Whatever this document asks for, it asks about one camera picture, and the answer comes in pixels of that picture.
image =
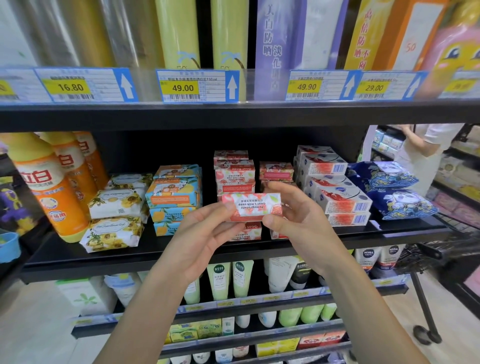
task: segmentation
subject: person's arm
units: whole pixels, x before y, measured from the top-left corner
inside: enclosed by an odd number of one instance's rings
[[[270,182],[281,193],[284,216],[267,215],[266,227],[289,237],[297,253],[328,283],[360,364],[429,364],[390,311],[318,204],[300,189]]]
[[[408,141],[417,149],[424,157],[433,156],[438,148],[440,148],[440,144],[433,144],[425,141],[418,135],[416,135],[411,129],[410,124],[400,125],[402,128],[403,134],[407,137]]]
[[[130,301],[94,364],[154,364],[187,286],[205,270],[216,248],[243,223],[226,223],[233,203],[189,213]]]

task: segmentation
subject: barcode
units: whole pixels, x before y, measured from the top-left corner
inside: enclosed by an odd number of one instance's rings
[[[291,94],[292,98],[301,98],[301,99],[309,99],[309,98],[317,98],[318,92],[308,92],[308,93],[295,93]]]
[[[170,99],[179,101],[196,101],[200,100],[200,95],[170,95]]]
[[[368,202],[357,202],[353,208],[353,211],[367,211],[367,208]]]
[[[20,100],[18,95],[0,95],[0,100]]]
[[[92,94],[66,94],[59,95],[62,100],[94,100],[95,97]]]
[[[367,219],[367,215],[356,215],[353,219],[354,224],[363,224]]]
[[[333,170],[332,172],[335,172],[335,173],[343,173],[345,170],[345,165],[344,164],[335,164],[333,166]]]
[[[385,97],[385,94],[359,94],[358,97],[359,97],[359,98],[373,98],[373,99],[377,99],[377,98],[384,98],[384,97]]]

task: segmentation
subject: beige floor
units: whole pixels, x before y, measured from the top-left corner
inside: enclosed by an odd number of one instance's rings
[[[419,347],[432,364],[477,363],[480,320],[434,278],[425,274],[420,280],[444,341]],[[411,288],[385,298],[409,333],[414,325],[426,325]],[[91,364],[108,335],[75,340],[70,335],[75,316],[52,282],[15,283],[0,297],[0,364]]]

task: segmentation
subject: white dress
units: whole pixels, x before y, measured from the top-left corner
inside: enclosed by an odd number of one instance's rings
[[[440,147],[430,157],[423,156],[408,139],[398,151],[395,161],[412,172],[419,182],[410,187],[418,194],[425,196],[437,174],[442,153],[450,147],[453,138],[464,124],[417,124],[415,134],[424,141],[439,144]]]

